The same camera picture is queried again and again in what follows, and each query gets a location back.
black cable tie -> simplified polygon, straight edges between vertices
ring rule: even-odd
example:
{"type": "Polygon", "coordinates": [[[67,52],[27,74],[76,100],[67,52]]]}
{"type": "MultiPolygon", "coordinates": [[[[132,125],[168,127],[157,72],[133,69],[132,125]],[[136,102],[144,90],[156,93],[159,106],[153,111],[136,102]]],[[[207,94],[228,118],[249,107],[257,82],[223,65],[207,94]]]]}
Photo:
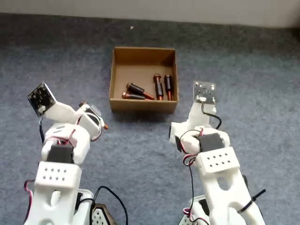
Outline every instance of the black cable tie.
{"type": "Polygon", "coordinates": [[[258,193],[258,194],[256,194],[256,195],[254,195],[254,196],[251,198],[251,201],[249,201],[247,205],[245,205],[241,210],[239,210],[238,213],[242,213],[242,212],[244,212],[246,209],[248,209],[249,206],[250,206],[253,202],[255,202],[259,196],[261,196],[261,195],[262,195],[263,193],[265,193],[265,192],[266,192],[266,189],[262,190],[260,193],[258,193]]]}

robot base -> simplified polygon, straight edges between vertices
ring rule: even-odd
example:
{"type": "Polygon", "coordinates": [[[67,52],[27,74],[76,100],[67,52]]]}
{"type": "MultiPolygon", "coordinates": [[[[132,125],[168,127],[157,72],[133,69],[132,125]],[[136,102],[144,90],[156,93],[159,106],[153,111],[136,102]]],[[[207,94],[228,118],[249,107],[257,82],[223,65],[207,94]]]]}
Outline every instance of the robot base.
{"type": "MultiPolygon", "coordinates": [[[[210,222],[209,215],[206,215],[206,213],[209,213],[208,208],[204,209],[203,206],[200,204],[201,200],[205,200],[204,195],[196,196],[194,198],[193,208],[192,208],[192,214],[194,215],[194,218],[203,218],[208,223],[210,222]]],[[[228,218],[228,225],[246,225],[245,220],[241,215],[237,213],[237,211],[233,208],[229,208],[229,218],[228,218]]],[[[187,215],[183,215],[178,225],[207,225],[204,221],[198,220],[195,223],[192,223],[187,215]]]]}

circuit board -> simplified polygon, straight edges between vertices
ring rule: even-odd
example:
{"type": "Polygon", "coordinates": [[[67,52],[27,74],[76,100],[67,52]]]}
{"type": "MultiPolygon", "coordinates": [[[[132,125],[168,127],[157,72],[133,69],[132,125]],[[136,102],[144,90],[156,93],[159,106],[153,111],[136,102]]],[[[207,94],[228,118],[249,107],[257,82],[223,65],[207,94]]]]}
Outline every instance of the circuit board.
{"type": "Polygon", "coordinates": [[[38,116],[42,116],[56,101],[44,82],[28,95],[28,100],[38,116]]]}

black wire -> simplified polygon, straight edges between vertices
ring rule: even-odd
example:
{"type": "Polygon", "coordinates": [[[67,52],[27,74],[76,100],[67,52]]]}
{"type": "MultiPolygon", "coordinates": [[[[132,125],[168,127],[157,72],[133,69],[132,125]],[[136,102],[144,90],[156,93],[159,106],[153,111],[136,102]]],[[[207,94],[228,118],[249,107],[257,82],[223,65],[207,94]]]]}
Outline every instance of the black wire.
{"type": "Polygon", "coordinates": [[[180,142],[180,145],[181,145],[181,149],[184,151],[184,153],[186,153],[186,152],[185,152],[185,150],[184,150],[184,148],[183,148],[183,146],[182,146],[182,144],[181,144],[181,139],[182,139],[182,137],[183,137],[187,132],[190,132],[190,131],[197,131],[197,132],[199,132],[199,136],[200,136],[200,134],[201,134],[201,130],[191,129],[191,130],[187,130],[186,132],[183,133],[183,135],[180,136],[179,142],[180,142]]]}
{"type": "MultiPolygon", "coordinates": [[[[192,181],[192,204],[189,208],[189,214],[188,214],[188,219],[190,220],[190,214],[192,213],[192,207],[193,207],[193,204],[194,204],[194,182],[193,182],[193,173],[192,173],[192,168],[191,168],[191,165],[188,166],[189,168],[189,172],[191,173],[191,181],[192,181]]],[[[203,222],[205,222],[207,225],[210,225],[205,219],[199,217],[195,220],[190,220],[192,223],[196,222],[197,220],[202,220],[203,222]]]]}
{"type": "Polygon", "coordinates": [[[127,213],[127,209],[126,209],[124,203],[122,202],[122,200],[119,198],[119,196],[117,196],[109,187],[107,187],[107,186],[100,186],[100,187],[98,187],[98,189],[97,189],[97,191],[95,193],[95,196],[94,196],[94,202],[95,202],[95,200],[96,200],[96,198],[97,198],[97,196],[99,194],[99,191],[101,189],[103,189],[103,188],[106,189],[106,190],[108,190],[113,196],[115,196],[116,199],[118,199],[118,201],[120,202],[120,204],[122,205],[122,207],[124,209],[125,217],[126,217],[126,225],[128,225],[128,213],[127,213]]]}
{"type": "Polygon", "coordinates": [[[92,225],[92,216],[93,216],[93,208],[95,207],[95,200],[93,198],[84,198],[82,200],[79,201],[80,205],[81,203],[83,203],[84,201],[92,201],[92,204],[90,205],[90,216],[89,216],[89,220],[90,220],[90,225],[92,225]]]}
{"type": "Polygon", "coordinates": [[[44,144],[44,140],[45,140],[45,135],[44,135],[43,126],[42,126],[44,115],[45,115],[45,113],[42,114],[41,120],[38,121],[38,124],[39,124],[39,134],[41,135],[42,144],[44,144]]]}
{"type": "Polygon", "coordinates": [[[80,200],[79,201],[79,205],[81,204],[81,203],[83,203],[83,202],[85,202],[85,201],[94,201],[94,199],[93,198],[84,198],[84,199],[82,199],[82,200],[80,200]]]}
{"type": "Polygon", "coordinates": [[[221,124],[222,124],[221,118],[218,117],[218,116],[216,116],[216,115],[214,115],[214,114],[210,114],[210,113],[204,112],[204,111],[203,111],[203,110],[204,110],[204,104],[203,104],[203,103],[202,103],[202,105],[201,105],[201,110],[202,110],[202,113],[203,113],[203,114],[206,114],[206,115],[208,115],[208,116],[212,116],[212,117],[217,118],[217,119],[219,120],[219,124],[218,124],[217,127],[216,127],[216,129],[219,129],[219,127],[220,127],[221,124]]]}

cable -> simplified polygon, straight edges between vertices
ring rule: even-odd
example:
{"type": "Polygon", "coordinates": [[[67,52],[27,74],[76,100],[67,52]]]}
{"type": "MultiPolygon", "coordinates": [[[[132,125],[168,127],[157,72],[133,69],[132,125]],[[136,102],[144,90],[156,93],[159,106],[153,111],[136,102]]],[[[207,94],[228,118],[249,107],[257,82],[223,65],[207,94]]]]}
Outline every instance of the cable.
{"type": "Polygon", "coordinates": [[[51,139],[54,139],[54,140],[57,140],[57,141],[63,141],[64,143],[60,143],[60,144],[63,144],[63,145],[70,143],[70,145],[72,146],[72,148],[74,148],[75,146],[71,143],[70,139],[71,139],[72,135],[75,133],[75,131],[76,131],[76,129],[73,129],[73,131],[71,132],[71,134],[70,134],[70,136],[69,136],[68,139],[67,138],[63,138],[63,137],[58,137],[58,136],[51,136],[51,137],[48,137],[45,140],[45,142],[47,142],[47,141],[49,141],[51,139]]]}
{"type": "Polygon", "coordinates": [[[28,185],[28,183],[32,183],[32,182],[34,182],[34,181],[35,181],[35,180],[27,180],[27,181],[25,181],[25,183],[24,183],[24,190],[25,190],[26,192],[29,193],[29,202],[28,202],[27,213],[26,213],[26,216],[25,216],[25,219],[24,219],[23,224],[26,222],[26,220],[27,220],[27,218],[28,218],[28,216],[29,216],[29,212],[30,212],[31,204],[32,204],[32,199],[33,199],[33,193],[32,193],[32,191],[27,187],[27,185],[28,185]]]}
{"type": "MultiPolygon", "coordinates": [[[[99,128],[100,128],[99,134],[98,134],[97,137],[95,137],[94,139],[91,139],[91,140],[90,140],[91,142],[94,142],[94,141],[98,140],[98,138],[102,135],[102,124],[101,124],[100,119],[99,119],[96,115],[94,115],[94,114],[92,114],[92,113],[90,113],[90,112],[85,112],[85,114],[87,114],[88,116],[94,117],[94,118],[98,121],[98,126],[99,126],[99,128]]],[[[75,124],[79,125],[82,116],[83,116],[83,115],[81,115],[81,116],[76,120],[75,124]]]]}
{"type": "Polygon", "coordinates": [[[90,221],[90,225],[92,225],[92,214],[93,214],[93,208],[95,207],[95,200],[93,198],[84,198],[82,200],[79,201],[79,205],[85,201],[92,201],[92,204],[90,205],[90,216],[89,216],[89,221],[90,221]]]}
{"type": "Polygon", "coordinates": [[[183,135],[181,135],[181,137],[179,138],[179,141],[180,141],[180,144],[181,144],[181,149],[182,149],[182,151],[183,151],[185,154],[188,154],[188,153],[185,151],[185,149],[184,149],[184,147],[183,147],[183,145],[182,145],[182,143],[181,143],[181,139],[182,139],[182,137],[183,137],[187,132],[189,132],[189,131],[197,131],[197,132],[199,132],[199,136],[202,136],[202,134],[203,134],[203,128],[202,128],[201,130],[191,129],[191,130],[188,130],[188,131],[184,132],[183,135]]]}
{"type": "Polygon", "coordinates": [[[191,169],[191,165],[193,163],[192,160],[194,160],[194,158],[190,159],[189,161],[189,164],[188,164],[188,168],[189,168],[189,171],[190,171],[190,174],[191,174],[191,181],[192,181],[192,204],[188,210],[188,219],[192,222],[192,223],[195,223],[197,220],[202,220],[203,222],[206,223],[206,225],[210,225],[205,219],[203,219],[202,217],[198,217],[197,219],[195,220],[192,220],[191,218],[191,214],[192,214],[192,207],[193,207],[193,204],[194,204],[194,182],[193,182],[193,173],[192,173],[192,169],[191,169]]]}
{"type": "Polygon", "coordinates": [[[219,120],[219,124],[218,124],[217,127],[216,127],[216,129],[218,130],[219,127],[220,127],[221,124],[222,124],[221,118],[218,117],[218,116],[216,116],[216,115],[214,115],[214,114],[210,114],[210,113],[204,112],[204,111],[203,111],[203,110],[204,110],[204,104],[203,104],[203,103],[202,103],[202,105],[201,105],[201,110],[202,110],[202,113],[203,113],[203,114],[206,114],[206,115],[208,115],[208,116],[212,116],[212,117],[217,118],[217,119],[219,120]]]}
{"type": "Polygon", "coordinates": [[[128,213],[127,213],[127,209],[126,209],[124,203],[122,202],[122,200],[109,187],[107,187],[107,186],[100,186],[100,187],[98,187],[98,189],[97,189],[97,191],[95,193],[95,196],[94,196],[94,202],[95,202],[95,200],[96,200],[96,198],[97,198],[97,196],[99,194],[99,191],[101,189],[108,190],[113,196],[115,196],[116,199],[118,199],[118,201],[120,202],[120,204],[122,205],[122,207],[124,209],[125,217],[126,217],[126,225],[128,225],[128,213]]]}
{"type": "Polygon", "coordinates": [[[44,135],[43,126],[42,126],[44,115],[45,115],[45,112],[43,112],[42,118],[38,121],[38,124],[39,124],[39,134],[41,135],[42,144],[44,144],[44,140],[45,140],[45,135],[44,135]]]}

